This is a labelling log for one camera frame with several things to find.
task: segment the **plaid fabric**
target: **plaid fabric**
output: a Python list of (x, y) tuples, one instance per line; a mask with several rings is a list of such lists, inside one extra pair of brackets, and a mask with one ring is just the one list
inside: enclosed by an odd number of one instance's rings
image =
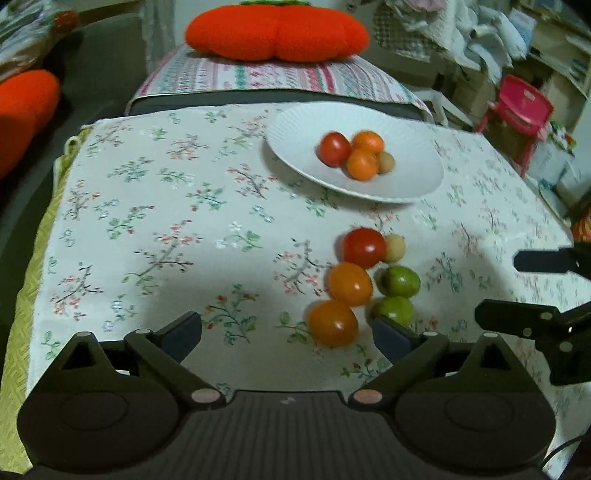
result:
[(433, 40), (419, 31), (407, 32), (385, 2), (380, 3), (374, 13), (374, 37), (380, 47), (413, 60), (429, 62), (431, 56), (440, 51)]

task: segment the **yellow cloth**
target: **yellow cloth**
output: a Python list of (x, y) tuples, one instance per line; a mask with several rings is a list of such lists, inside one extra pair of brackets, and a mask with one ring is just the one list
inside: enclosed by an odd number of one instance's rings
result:
[(68, 140), (64, 155), (58, 159), (58, 182), (51, 203), (39, 224), (33, 255), (25, 281), (17, 295), (14, 323), (8, 337), (4, 374), (0, 386), (0, 470), (25, 473), (31, 463), (17, 432), (17, 414), (25, 401), (29, 367), (29, 344), (35, 300), (41, 281), (45, 250), (70, 168), (92, 128), (83, 128), (77, 137)]

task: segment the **white plate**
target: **white plate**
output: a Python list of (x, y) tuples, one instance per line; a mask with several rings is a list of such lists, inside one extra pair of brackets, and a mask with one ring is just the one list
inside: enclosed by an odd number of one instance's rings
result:
[[(357, 181), (316, 156), (316, 147), (328, 132), (340, 132), (351, 140), (360, 130), (372, 130), (384, 139), (386, 151), (396, 159), (390, 173)], [(443, 181), (441, 158), (410, 122), (350, 103), (312, 102), (287, 109), (267, 128), (267, 141), (283, 162), (304, 177), (376, 202), (416, 202)]]

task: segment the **cable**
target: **cable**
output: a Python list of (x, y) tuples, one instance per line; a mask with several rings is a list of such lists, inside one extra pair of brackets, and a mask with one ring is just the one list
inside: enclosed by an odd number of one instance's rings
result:
[(559, 454), (560, 452), (562, 452), (562, 450), (564, 450), (565, 448), (570, 447), (571, 445), (580, 442), (581, 440), (583, 440), (586, 437), (586, 435), (579, 435), (578, 437), (575, 437), (574, 439), (570, 439), (568, 442), (564, 442), (562, 445), (560, 445), (559, 447), (556, 447), (554, 450), (552, 450), (547, 456), (546, 458), (542, 461), (542, 464), (540, 465), (540, 468), (544, 468), (549, 461), (552, 460), (552, 458), (554, 458), (555, 455)]

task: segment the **orange cushion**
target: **orange cushion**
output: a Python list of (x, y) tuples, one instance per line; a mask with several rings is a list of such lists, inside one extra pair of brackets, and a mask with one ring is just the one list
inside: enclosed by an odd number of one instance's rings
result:
[(35, 134), (37, 119), (19, 99), (0, 99), (0, 179), (4, 178), (25, 154)]
[(202, 13), (187, 27), (185, 40), (202, 53), (232, 60), (314, 62), (361, 53), (369, 35), (361, 22), (338, 10), (255, 4)]
[(47, 125), (60, 99), (60, 85), (46, 70), (29, 70), (0, 83), (0, 105), (17, 98), (35, 115), (35, 133)]

